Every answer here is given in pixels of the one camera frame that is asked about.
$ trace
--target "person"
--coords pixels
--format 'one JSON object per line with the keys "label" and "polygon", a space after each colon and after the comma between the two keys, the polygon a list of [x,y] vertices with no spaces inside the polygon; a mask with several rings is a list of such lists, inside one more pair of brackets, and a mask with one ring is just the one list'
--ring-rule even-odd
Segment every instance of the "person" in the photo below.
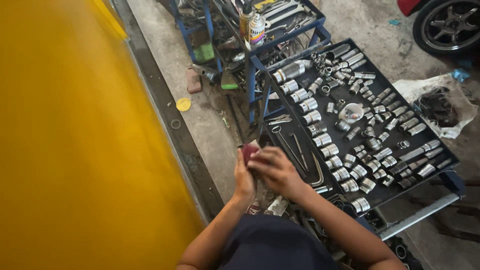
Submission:
{"label": "person", "polygon": [[[381,239],[306,184],[280,148],[260,149],[247,167],[307,211],[350,258],[369,270],[406,269]],[[278,216],[245,214],[255,197],[247,167],[238,149],[233,197],[190,243],[176,269],[338,269],[322,243],[300,225]]]}

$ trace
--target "lubricant spray can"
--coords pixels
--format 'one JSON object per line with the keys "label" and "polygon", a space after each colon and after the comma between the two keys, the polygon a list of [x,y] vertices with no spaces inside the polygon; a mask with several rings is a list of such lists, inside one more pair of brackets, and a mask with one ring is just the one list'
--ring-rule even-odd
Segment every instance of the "lubricant spray can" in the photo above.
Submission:
{"label": "lubricant spray can", "polygon": [[256,13],[253,19],[250,20],[250,45],[258,47],[264,43],[265,36],[265,19]]}
{"label": "lubricant spray can", "polygon": [[255,16],[255,11],[252,9],[252,1],[245,1],[243,9],[240,12],[240,38],[249,41],[249,22]]}

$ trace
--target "tire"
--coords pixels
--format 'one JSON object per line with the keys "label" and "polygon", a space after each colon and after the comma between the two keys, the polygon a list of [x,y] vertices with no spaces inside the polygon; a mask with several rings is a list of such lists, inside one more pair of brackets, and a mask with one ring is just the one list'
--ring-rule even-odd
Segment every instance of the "tire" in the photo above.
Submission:
{"label": "tire", "polygon": [[480,0],[429,1],[415,19],[413,38],[432,55],[465,55],[480,48]]}

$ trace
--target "red car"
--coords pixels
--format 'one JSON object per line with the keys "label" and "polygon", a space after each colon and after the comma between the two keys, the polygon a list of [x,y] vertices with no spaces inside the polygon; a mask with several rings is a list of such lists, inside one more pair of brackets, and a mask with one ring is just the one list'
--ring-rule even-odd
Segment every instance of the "red car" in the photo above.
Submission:
{"label": "red car", "polygon": [[461,55],[480,48],[480,0],[397,0],[405,16],[418,12],[415,42],[433,55]]}

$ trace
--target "brick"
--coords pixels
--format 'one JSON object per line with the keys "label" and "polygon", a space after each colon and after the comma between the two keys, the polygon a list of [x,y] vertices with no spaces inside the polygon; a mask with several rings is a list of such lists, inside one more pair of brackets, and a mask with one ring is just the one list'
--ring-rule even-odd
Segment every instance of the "brick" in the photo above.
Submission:
{"label": "brick", "polygon": [[198,75],[192,68],[187,69],[187,91],[190,94],[195,94],[202,91],[202,84],[200,83],[200,75]]}

